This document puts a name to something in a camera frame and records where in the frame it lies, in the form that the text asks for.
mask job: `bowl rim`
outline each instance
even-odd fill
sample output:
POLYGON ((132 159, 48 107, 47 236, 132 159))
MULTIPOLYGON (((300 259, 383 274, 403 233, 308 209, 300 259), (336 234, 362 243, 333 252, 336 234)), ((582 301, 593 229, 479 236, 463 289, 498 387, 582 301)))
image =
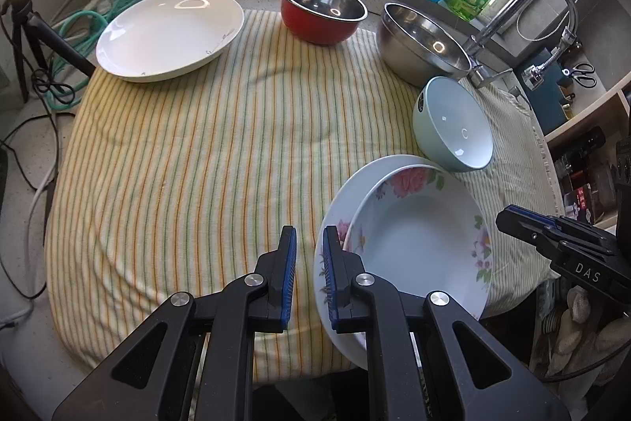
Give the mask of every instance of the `bowl rim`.
POLYGON ((366 17, 368 17, 368 9, 366 7, 366 5, 362 2, 362 0, 356 0, 360 6, 362 8, 364 8, 364 15, 362 15, 361 17, 357 18, 357 19, 340 19, 338 17, 332 17, 330 15, 324 15, 323 13, 318 13, 316 11, 310 10, 309 8, 302 6, 302 4, 297 3, 295 0, 288 0, 291 4, 293 4, 294 6, 297 6, 299 8, 301 8, 302 10, 305 10, 305 12, 309 12, 312 13, 313 15, 317 15, 318 17, 322 17, 323 19, 329 19, 332 21, 336 21, 336 22, 361 22, 362 20, 364 20, 366 17))
POLYGON ((414 8, 410 8, 409 6, 405 6, 405 4, 400 4, 398 2, 387 2, 386 4, 384 4, 384 12, 381 15, 381 24, 384 26, 384 28, 386 28, 390 34, 392 34, 392 36, 394 38, 396 38, 398 41, 400 41, 403 45, 405 45, 405 47, 407 47, 410 51, 412 51, 416 56, 420 57, 421 59, 425 59, 425 53, 428 53, 430 55, 431 59, 431 63, 436 66, 437 68, 441 69, 443 72, 446 73, 454 73, 454 70, 456 73, 458 74, 462 74, 460 76, 460 78, 464 77, 465 75, 467 75, 469 72, 471 72, 471 70, 473 69, 473 64, 471 63, 471 58, 469 57, 469 54, 466 53, 465 49, 463 49, 463 46, 460 45, 455 38, 453 38, 452 35, 450 35, 447 31, 445 31, 443 28, 441 28, 441 26, 439 26, 438 24, 436 24, 436 22, 434 22, 433 20, 431 20, 428 16, 422 14, 421 12, 415 10, 414 8), (411 34, 409 34, 409 32, 407 32, 405 29, 403 29, 403 27, 394 19, 394 17, 392 15, 390 15, 390 13, 388 12, 388 8, 390 6, 398 6, 401 8, 405 8, 406 10, 410 10, 411 12, 416 13, 417 15, 420 15, 422 18, 424 18, 425 20, 431 22, 434 26, 436 26, 438 29, 440 29, 442 31, 442 33, 449 38, 453 43, 456 44, 456 46, 462 51, 463 55, 467 58, 467 62, 469 64, 469 68, 467 69, 460 69, 459 67, 456 67, 454 65, 452 65, 451 63, 445 61, 444 59, 442 59, 440 56, 438 56, 437 54, 431 52, 427 47, 425 47, 425 45, 423 45, 421 42, 419 42, 417 39, 415 39, 414 37, 412 37, 411 34), (396 26, 397 29, 399 29, 405 36, 407 36, 407 39, 403 39, 401 40, 398 35, 394 34, 392 32, 392 29, 390 29, 388 27, 388 23, 391 22, 392 24, 394 24, 396 26), (420 47, 420 49, 418 48, 413 48, 412 42, 410 41, 412 40, 413 42, 415 42, 416 44, 418 44, 418 46, 420 47))
MULTIPOLYGON (((362 203, 359 205, 359 207, 357 208, 357 210, 355 211, 353 218, 351 219, 349 225, 348 225, 348 232, 346 232, 346 238, 343 244, 342 249, 346 251, 346 249, 348 248, 347 245, 350 242, 350 235, 351 235, 351 229, 353 229, 353 227, 355 225, 357 225, 357 219, 360 216, 360 213, 362 212, 362 210, 365 208, 365 206, 367 205, 368 201, 371 200, 372 196, 375 194, 375 192, 377 191, 377 189, 383 184, 385 183, 387 180, 389 180, 391 177, 393 177, 394 175, 396 175, 397 173, 402 172, 403 170, 410 170, 412 168, 432 168, 434 170, 436 170, 437 172, 442 173, 444 176, 447 176, 447 178, 445 179, 446 181, 456 181, 458 182, 462 188, 465 190, 466 194, 469 195, 469 198, 472 201, 472 204, 474 205, 474 207, 477 209, 478 213, 480 214, 480 216, 482 217, 482 226, 486 227, 488 234, 491 234, 491 231, 489 229, 488 223, 486 218, 484 217, 484 213, 482 211, 482 208, 480 207, 480 203, 478 202, 478 200, 473 196, 473 194, 468 191, 468 189, 466 188, 465 184, 458 179, 457 177, 455 177, 453 175, 453 173, 448 172, 447 170, 445 170, 443 167, 441 167, 440 165, 434 163, 432 165, 430 164, 425 164, 425 163, 417 163, 414 165, 405 165, 403 167, 397 168, 396 170, 392 170, 392 172, 388 173, 386 176, 384 176, 383 178, 381 178, 380 181, 378 181, 368 192, 368 194, 364 197, 364 199, 362 200, 362 203)), ((496 254, 493 251, 493 245, 491 245, 491 262, 495 263, 495 256, 496 254)), ((493 279, 493 276, 495 275, 495 268, 493 267, 493 264, 491 264, 491 280, 493 279)), ((490 290, 487 289, 487 300, 488 301, 488 295, 490 294, 490 290)), ((480 312, 480 315, 476 318, 477 320, 480 319, 480 317, 482 317, 482 312, 480 312)), ((354 337, 357 339, 360 336, 361 333, 353 333, 354 337)))
POLYGON ((476 172, 478 170, 483 170, 484 168, 486 168, 488 166, 488 164, 491 162, 491 160, 493 159, 493 154, 495 153, 495 142, 493 140, 493 131, 491 131, 491 124, 488 121, 488 116, 487 113, 484 112, 484 110, 482 109, 482 106, 480 106, 480 104, 478 104, 477 100, 475 100, 475 97, 473 95, 471 95, 471 92, 469 92, 466 88, 464 88, 458 81, 455 81, 454 79, 450 78, 450 77, 445 77, 443 75, 437 75, 436 77, 432 77, 429 81, 427 81, 427 84, 425 85, 425 87, 423 88, 423 91, 419 94, 423 95, 425 97, 425 110, 427 110, 427 118, 431 123, 431 126, 434 129, 434 132, 438 135, 438 137, 441 140, 441 143, 443 144, 443 146, 447 149, 447 151, 459 162, 463 165, 463 167, 465 167, 468 172, 476 172), (456 154, 454 154, 453 150, 449 148, 449 145, 447 145, 446 141, 443 139, 441 132, 439 131, 438 127, 436 126, 436 122, 434 122, 434 116, 431 114, 431 102, 429 102, 429 98, 430 98, 430 89, 428 88, 428 86, 430 86, 431 84, 437 83, 437 82, 444 82, 445 84, 446 81, 451 81, 453 83, 456 83, 456 85, 461 88, 462 91, 464 91, 467 95, 469 95, 469 97, 471 97, 471 100, 475 103, 475 105, 478 107, 478 109, 480 110, 480 113, 482 113, 482 115, 484 116, 484 120, 486 120, 486 125, 484 126, 485 128, 485 132, 488 132, 488 135, 490 137, 491 140, 491 153, 490 156, 488 158, 488 161, 483 164, 482 166, 479 167, 475 167, 470 165, 469 163, 465 163, 462 159, 460 159, 460 157, 456 156, 456 154))

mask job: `striped tablecloth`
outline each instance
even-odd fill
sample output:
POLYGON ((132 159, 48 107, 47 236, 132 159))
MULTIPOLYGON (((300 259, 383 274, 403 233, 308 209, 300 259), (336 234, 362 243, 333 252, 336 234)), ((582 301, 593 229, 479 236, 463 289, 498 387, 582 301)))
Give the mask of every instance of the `striped tablecloth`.
MULTIPOLYGON (((254 380, 350 367, 314 305, 316 232, 354 171, 381 156, 419 152, 411 128, 417 95, 380 61, 373 33, 316 47, 263 11, 246 13, 219 59, 177 79, 134 84, 98 69, 45 240, 62 342, 97 365, 169 295, 217 292, 253 270, 291 224, 299 237, 291 322, 282 335, 257 335, 254 380)), ((495 88, 474 95, 491 121, 495 157, 459 178, 487 223, 494 227, 509 202, 554 214, 558 185, 530 113, 495 88)), ((491 243, 493 314, 521 301, 549 269, 495 229, 491 243)))

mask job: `plate rim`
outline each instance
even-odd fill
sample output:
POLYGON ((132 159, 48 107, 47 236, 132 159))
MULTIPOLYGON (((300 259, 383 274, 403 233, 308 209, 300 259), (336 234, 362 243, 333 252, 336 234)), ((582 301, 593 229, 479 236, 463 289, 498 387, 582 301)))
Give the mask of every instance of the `plate rim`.
POLYGON ((331 225, 331 223, 326 222, 327 218, 329 217, 330 209, 333 206, 333 204, 338 200, 338 198, 340 198, 340 196, 343 194, 343 191, 345 190, 346 185, 349 184, 349 182, 351 182, 351 180, 354 179, 355 176, 358 175, 365 168, 372 166, 377 161, 392 160, 393 157, 408 158, 408 159, 411 159, 412 161, 408 163, 407 165, 397 166, 393 168, 392 170, 390 170, 390 172, 387 172, 386 175, 389 175, 390 173, 395 172, 396 170, 399 170, 401 168, 405 168, 406 166, 409 166, 409 164, 411 164, 412 162, 416 164, 420 164, 420 165, 426 165, 429 168, 436 168, 437 170, 441 170, 441 172, 446 173, 446 171, 442 167, 437 165, 436 163, 433 163, 432 161, 430 161, 429 159, 425 157, 416 156, 414 154, 390 154, 388 156, 378 157, 378 159, 373 159, 370 163, 366 163, 364 166, 355 170, 355 172, 353 172, 353 174, 348 179, 346 179, 346 181, 342 184, 340 189, 336 192, 335 196, 333 197, 333 200, 330 202, 329 207, 327 208, 326 213, 324 214, 322 223, 320 225, 320 230, 315 242, 312 281, 314 284, 313 295, 315 298, 315 308, 318 312, 318 317, 320 318, 321 325, 324 328, 326 335, 328 336, 332 344, 336 347, 336 349, 340 352, 340 354, 342 354, 347 360, 352 362, 354 365, 361 367, 362 369, 367 369, 368 367, 367 358, 366 358, 366 350, 362 347, 359 341, 357 341, 357 339, 354 337, 353 334, 338 334, 337 332, 334 332, 330 326, 328 307, 320 306, 319 301, 321 299, 318 297, 318 288, 315 287, 316 283, 320 282, 319 280, 320 266, 319 266, 318 258, 319 256, 322 255, 321 248, 323 245, 323 231, 327 227, 327 225, 331 225), (349 350, 347 346, 351 346, 351 347, 355 346, 356 348, 358 348, 359 353, 363 355, 361 357, 358 355, 353 355, 352 350, 349 350))
MULTIPOLYGON (((409 170, 410 168, 426 168, 426 167, 424 165, 407 165, 407 166, 401 167, 401 168, 399 168, 397 170, 393 170, 388 175, 384 176, 377 184, 375 184, 373 186, 373 188, 370 189, 370 192, 368 192, 368 194, 364 197, 364 200, 362 200, 362 203, 360 204, 360 206, 355 211, 355 214, 353 215, 353 219, 350 221, 350 223, 348 225, 348 232, 347 232, 347 237, 346 237, 346 240, 345 240, 345 245, 346 245, 346 241, 349 240, 348 239, 348 235, 351 232, 351 228, 353 227, 353 224, 357 222, 357 216, 359 215, 361 210, 364 208, 364 206, 367 204, 367 202, 371 200, 371 197, 374 195, 374 193, 377 190, 377 188, 379 188, 383 183, 388 181, 388 179, 390 179, 391 177, 393 177, 397 173, 401 172, 402 170, 409 170)), ((460 182, 457 178, 455 178, 453 175, 451 175, 449 172, 446 172, 444 170, 441 170, 441 172, 445 173, 446 175, 449 175, 450 179, 455 180, 456 182, 458 182, 462 186, 462 188, 465 189, 466 193, 469 195, 469 198, 471 198, 471 200, 473 201, 473 204, 477 208, 479 215, 482 217, 482 225, 487 228, 487 234, 490 234, 490 230, 488 228, 487 221, 484 218, 484 213, 482 213, 482 209, 480 208, 480 205, 478 204, 477 200, 473 197, 471 192, 469 192, 468 189, 466 189, 466 186, 462 182, 460 182)), ((492 246, 491 246, 491 254, 490 254, 490 256, 491 256, 491 262, 494 263, 494 260, 493 260, 493 247, 492 246)), ((493 270, 494 270, 494 267, 493 267, 493 265, 491 265, 491 279, 489 280, 489 284, 490 284, 491 280, 493 280, 493 270)), ((486 307, 486 304, 487 304, 487 301, 488 301, 489 289, 490 288, 486 288, 486 297, 485 297, 485 301, 484 301, 484 307, 486 307)), ((474 317, 476 320, 479 320, 482 317, 482 313, 484 312, 484 307, 482 308, 482 310, 480 312, 480 315, 478 317, 474 316, 471 313, 469 313, 469 314, 472 317, 474 317)))
POLYGON ((102 46, 104 45, 101 43, 103 39, 103 35, 112 24, 114 24, 117 20, 119 20, 119 17, 122 17, 125 13, 129 15, 130 10, 138 10, 139 9, 138 7, 141 6, 145 1, 148 1, 148 0, 141 0, 140 2, 124 10, 124 12, 121 12, 118 15, 116 15, 116 17, 110 21, 110 23, 106 26, 106 28, 100 34, 99 40, 97 41, 97 45, 95 47, 95 55, 97 58, 97 62, 99 63, 99 66, 103 70, 105 70, 105 72, 111 73, 112 75, 115 75, 116 77, 120 77, 129 82, 157 82, 160 80, 172 79, 179 75, 183 75, 184 73, 192 72, 193 70, 199 69, 200 67, 203 67, 204 65, 206 65, 207 63, 215 59, 217 56, 219 56, 219 54, 221 54, 232 43, 232 41, 241 33, 241 30, 243 29, 243 26, 245 24, 245 12, 244 12, 243 7, 236 0, 230 0, 232 3, 234 3, 234 5, 239 7, 239 10, 241 13, 241 20, 239 22, 239 26, 237 30, 234 31, 233 34, 223 42, 223 44, 221 45, 219 49, 216 49, 215 51, 213 51, 212 54, 206 55, 200 60, 194 61, 193 63, 184 65, 182 67, 179 67, 178 69, 167 70, 166 72, 155 73, 152 75, 121 75, 117 72, 109 70, 103 63, 101 63, 101 60, 99 59, 99 48, 102 48, 102 46))

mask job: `kitchen faucet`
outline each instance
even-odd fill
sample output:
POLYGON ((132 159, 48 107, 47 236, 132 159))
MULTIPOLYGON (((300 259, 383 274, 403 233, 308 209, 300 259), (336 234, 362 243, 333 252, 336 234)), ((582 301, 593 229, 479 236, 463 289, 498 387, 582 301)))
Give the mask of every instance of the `kitchen faucet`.
MULTIPOLYGON (((500 73, 492 73, 486 69, 478 60, 478 56, 484 49, 485 44, 493 37, 494 34, 512 18, 515 13, 519 12, 524 6, 530 4, 533 0, 510 0, 508 3, 497 13, 496 16, 474 36, 470 36, 463 48, 471 59, 471 72, 469 72, 468 78, 472 85, 479 89, 482 88, 495 79, 503 76, 510 70, 505 70, 500 73)), ((567 50, 576 41, 576 28, 579 24, 579 15, 576 9, 574 0, 566 0, 569 20, 567 26, 563 30, 561 41, 552 51, 545 63, 540 65, 531 65, 522 73, 522 80, 529 89, 534 90, 543 83, 543 73, 561 56, 564 51, 567 50)))

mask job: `metal bowl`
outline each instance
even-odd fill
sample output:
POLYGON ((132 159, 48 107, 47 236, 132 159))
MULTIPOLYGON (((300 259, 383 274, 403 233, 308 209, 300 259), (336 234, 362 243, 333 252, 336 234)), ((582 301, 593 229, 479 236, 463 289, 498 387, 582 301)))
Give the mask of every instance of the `metal bowl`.
POLYGON ((360 0, 282 0, 281 14, 296 37, 333 45, 351 36, 368 10, 360 0))
POLYGON ((379 54, 400 78, 423 88, 437 75, 461 79, 471 61, 443 28, 401 4, 388 3, 377 34, 379 54))

